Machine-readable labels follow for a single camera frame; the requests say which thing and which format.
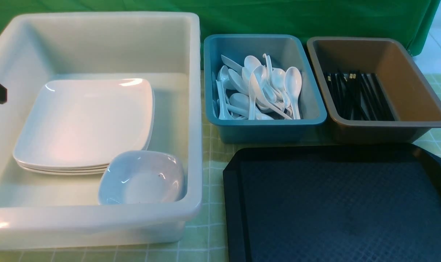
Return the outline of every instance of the plate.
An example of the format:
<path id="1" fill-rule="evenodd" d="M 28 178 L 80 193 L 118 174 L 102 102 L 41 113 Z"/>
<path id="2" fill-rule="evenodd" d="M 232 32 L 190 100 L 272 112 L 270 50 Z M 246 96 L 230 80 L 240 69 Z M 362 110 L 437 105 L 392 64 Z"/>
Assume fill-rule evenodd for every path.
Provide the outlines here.
<path id="1" fill-rule="evenodd" d="M 35 173 L 41 173 L 41 174 L 48 174 L 48 175 L 69 175 L 69 176 L 76 176 L 76 175 L 96 175 L 96 174 L 103 174 L 105 170 L 102 171 L 85 171 L 85 172 L 60 172 L 60 171 L 46 171 L 46 170 L 39 170 L 39 169 L 33 169 L 25 166 L 20 166 L 21 168 L 32 171 Z"/>
<path id="2" fill-rule="evenodd" d="M 13 156 L 43 168 L 103 165 L 146 149 L 153 118 L 145 79 L 52 81 L 41 88 Z"/>

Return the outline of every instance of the white plastic spoon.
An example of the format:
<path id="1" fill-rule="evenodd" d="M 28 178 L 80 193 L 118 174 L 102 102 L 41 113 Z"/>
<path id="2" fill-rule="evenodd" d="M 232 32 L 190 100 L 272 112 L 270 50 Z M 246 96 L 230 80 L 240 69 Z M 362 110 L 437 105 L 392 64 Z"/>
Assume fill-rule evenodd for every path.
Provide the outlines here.
<path id="1" fill-rule="evenodd" d="M 246 111 L 249 110 L 249 97 L 240 93 L 235 93 L 230 96 L 230 104 L 232 106 L 236 106 L 237 108 L 244 109 Z M 259 109 L 255 106 L 255 113 L 261 113 Z"/>
<path id="2" fill-rule="evenodd" d="M 234 120 L 233 116 L 230 115 L 227 109 L 227 103 L 225 102 L 224 89 L 222 88 L 222 83 L 216 81 L 217 93 L 219 94 L 219 119 L 220 120 Z"/>
<path id="3" fill-rule="evenodd" d="M 248 70 L 248 73 L 251 74 L 256 67 L 262 65 L 258 58 L 253 55 L 249 55 L 245 57 L 245 68 Z"/>
<path id="4" fill-rule="evenodd" d="M 222 62 L 224 62 L 224 65 L 235 70 L 237 73 L 241 73 L 242 66 L 240 66 L 238 63 L 236 63 L 232 59 L 226 57 L 225 55 L 220 55 L 220 59 L 222 59 Z"/>
<path id="5" fill-rule="evenodd" d="M 290 97 L 290 103 L 293 111 L 293 119 L 301 119 L 298 99 L 300 98 L 303 79 L 301 73 L 296 67 L 290 67 L 285 73 L 285 90 Z"/>
<path id="6" fill-rule="evenodd" d="M 256 80 L 255 76 L 254 75 L 251 75 L 251 76 L 254 78 L 255 83 L 257 83 L 257 80 Z M 250 102 L 249 103 L 249 109 L 248 109 L 248 113 L 249 113 L 248 114 L 248 119 L 249 120 L 254 120 L 254 119 L 256 119 L 255 111 L 254 111 L 254 108 L 256 107 L 256 91 L 254 90 L 252 81 L 249 81 L 248 91 L 249 91 L 249 102 Z"/>
<path id="7" fill-rule="evenodd" d="M 241 78 L 241 76 L 234 70 L 228 70 L 228 77 L 230 79 L 230 83 L 232 83 L 233 87 L 244 95 L 249 95 L 248 86 L 245 85 L 245 82 Z"/>
<path id="8" fill-rule="evenodd" d="M 281 115 L 283 118 L 291 119 L 285 113 L 280 111 L 276 106 L 274 106 L 269 101 L 267 101 L 267 99 L 265 99 L 264 93 L 262 92 L 262 89 L 260 88 L 260 83 L 262 83 L 263 81 L 266 81 L 266 79 L 265 79 L 265 67 L 264 66 L 259 66 L 259 67 L 257 67 L 254 70 L 253 74 L 251 75 L 250 85 L 249 85 L 249 89 L 251 91 L 250 97 L 251 97 L 251 94 L 254 94 L 254 101 L 257 99 L 264 106 L 269 107 L 274 112 L 276 112 L 277 114 Z"/>
<path id="9" fill-rule="evenodd" d="M 265 68 L 267 69 L 267 83 L 272 85 L 272 61 L 270 61 L 270 55 L 263 54 L 263 58 L 265 58 Z"/>
<path id="10" fill-rule="evenodd" d="M 227 105 L 227 109 L 229 111 L 233 112 L 233 113 L 236 113 L 236 114 L 239 114 L 239 115 L 242 115 L 242 116 L 249 116 L 249 112 L 247 110 L 243 109 L 243 108 L 239 108 L 239 107 L 232 106 L 232 105 L 229 104 L 229 105 Z M 268 116 L 266 114 L 262 114 L 260 112 L 257 112 L 255 117 L 256 117 L 257 120 L 274 120 L 272 117 L 270 117 L 270 116 Z"/>
<path id="11" fill-rule="evenodd" d="M 285 71 L 278 68 L 272 71 L 272 86 L 282 94 L 283 104 L 285 108 L 290 106 L 290 98 L 285 92 Z"/>
<path id="12" fill-rule="evenodd" d="M 222 86 L 225 89 L 235 90 L 232 83 L 230 83 L 230 79 L 228 78 L 228 67 L 222 66 L 217 74 L 217 81 L 222 83 Z"/>
<path id="13" fill-rule="evenodd" d="M 245 83 L 246 86 L 249 86 L 250 77 L 251 77 L 251 72 L 246 67 L 243 67 L 241 69 L 241 78 L 243 79 L 243 82 Z"/>

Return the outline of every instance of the teal container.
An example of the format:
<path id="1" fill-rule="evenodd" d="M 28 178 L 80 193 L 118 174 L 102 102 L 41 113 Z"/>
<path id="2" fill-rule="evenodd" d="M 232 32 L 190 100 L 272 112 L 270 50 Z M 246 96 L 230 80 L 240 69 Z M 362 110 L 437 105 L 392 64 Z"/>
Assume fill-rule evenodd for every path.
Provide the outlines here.
<path id="1" fill-rule="evenodd" d="M 220 55 L 240 65 L 247 55 L 254 55 L 262 64 L 262 55 L 270 55 L 272 66 L 287 70 L 296 67 L 303 76 L 300 95 L 300 120 L 220 120 L 216 77 L 223 66 Z M 306 129 L 323 124 L 327 111 L 305 50 L 298 38 L 291 35 L 211 35 L 204 40 L 204 80 L 206 116 L 217 126 L 220 139 L 227 144 L 272 144 L 298 142 Z"/>

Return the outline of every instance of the white tile floor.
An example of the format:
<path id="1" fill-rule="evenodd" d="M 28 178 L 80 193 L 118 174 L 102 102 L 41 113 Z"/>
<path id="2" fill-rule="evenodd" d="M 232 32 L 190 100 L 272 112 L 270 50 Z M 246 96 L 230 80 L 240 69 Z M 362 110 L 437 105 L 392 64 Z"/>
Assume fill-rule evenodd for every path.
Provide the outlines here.
<path id="1" fill-rule="evenodd" d="M 422 53 L 414 61 L 425 74 L 441 73 L 441 2 Z"/>

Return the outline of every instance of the green backdrop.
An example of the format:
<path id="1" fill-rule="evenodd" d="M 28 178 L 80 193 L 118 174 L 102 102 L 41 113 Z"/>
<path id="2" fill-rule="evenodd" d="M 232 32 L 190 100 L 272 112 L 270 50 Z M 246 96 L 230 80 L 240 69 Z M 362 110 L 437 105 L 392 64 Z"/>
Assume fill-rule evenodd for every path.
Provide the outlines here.
<path id="1" fill-rule="evenodd" d="M 440 0 L 0 0 L 0 32 L 23 13 L 182 11 L 215 33 L 388 37 L 418 55 Z"/>

